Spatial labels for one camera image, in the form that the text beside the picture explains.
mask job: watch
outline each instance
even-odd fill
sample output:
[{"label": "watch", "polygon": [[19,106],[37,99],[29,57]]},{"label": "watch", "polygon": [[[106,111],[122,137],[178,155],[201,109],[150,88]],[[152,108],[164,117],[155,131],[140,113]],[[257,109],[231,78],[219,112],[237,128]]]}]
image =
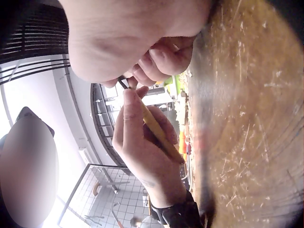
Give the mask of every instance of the watch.
[{"label": "watch", "polygon": [[196,202],[187,190],[186,201],[167,208],[156,208],[151,204],[152,217],[170,228],[203,228]]}]

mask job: tattoo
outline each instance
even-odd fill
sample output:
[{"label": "tattoo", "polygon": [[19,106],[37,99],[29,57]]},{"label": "tattoo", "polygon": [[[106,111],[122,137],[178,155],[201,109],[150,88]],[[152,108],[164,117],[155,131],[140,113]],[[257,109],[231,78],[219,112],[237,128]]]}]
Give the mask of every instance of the tattoo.
[{"label": "tattoo", "polygon": [[146,180],[141,180],[140,179],[140,182],[146,186],[146,187],[149,187],[149,188],[154,188],[155,186],[155,183],[151,182],[151,181],[146,181]]}]

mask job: wooden table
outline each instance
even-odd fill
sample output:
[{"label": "wooden table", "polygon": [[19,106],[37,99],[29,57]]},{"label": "wooden table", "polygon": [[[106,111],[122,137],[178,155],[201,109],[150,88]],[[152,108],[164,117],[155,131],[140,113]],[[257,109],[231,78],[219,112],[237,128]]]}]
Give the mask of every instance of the wooden table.
[{"label": "wooden table", "polygon": [[196,201],[216,228],[303,207],[303,45],[264,0],[223,1],[190,64]]}]

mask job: hand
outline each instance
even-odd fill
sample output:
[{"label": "hand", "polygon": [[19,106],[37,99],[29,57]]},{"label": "hand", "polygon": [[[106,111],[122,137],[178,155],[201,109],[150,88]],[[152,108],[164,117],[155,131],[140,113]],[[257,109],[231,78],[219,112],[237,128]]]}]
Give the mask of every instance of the hand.
[{"label": "hand", "polygon": [[210,2],[60,0],[69,23],[73,71],[108,87],[128,70],[145,85],[181,73],[190,62],[194,36],[207,21]]},{"label": "hand", "polygon": [[161,38],[129,72],[146,86],[181,74],[190,64],[194,39],[194,36]]},{"label": "hand", "polygon": [[[184,202],[186,188],[181,181],[180,165],[164,154],[152,132],[143,124],[139,99],[147,91],[147,87],[124,91],[124,106],[116,120],[112,143],[130,171],[148,191],[152,204],[165,208]],[[157,107],[149,107],[149,110],[167,139],[176,144],[177,135],[169,120]]]}]

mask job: green object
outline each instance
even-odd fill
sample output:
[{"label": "green object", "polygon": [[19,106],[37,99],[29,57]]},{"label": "green object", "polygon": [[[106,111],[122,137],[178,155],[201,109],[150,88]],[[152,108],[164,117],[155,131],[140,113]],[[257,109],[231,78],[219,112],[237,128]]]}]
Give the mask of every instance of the green object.
[{"label": "green object", "polygon": [[179,75],[171,76],[170,78],[168,78],[166,81],[164,81],[164,86],[168,88],[168,91],[170,93],[170,89],[173,84],[172,77],[175,77],[176,91],[177,94],[179,95],[181,93],[181,89],[184,89],[184,86],[179,81]]},{"label": "green object", "polygon": [[172,77],[170,77],[166,81],[164,81],[164,86],[172,84],[172,83],[173,83],[173,80],[172,80]]},{"label": "green object", "polygon": [[176,83],[177,94],[180,94],[181,93],[181,89],[184,89],[184,86],[179,81],[179,75],[175,76],[175,83]]}]

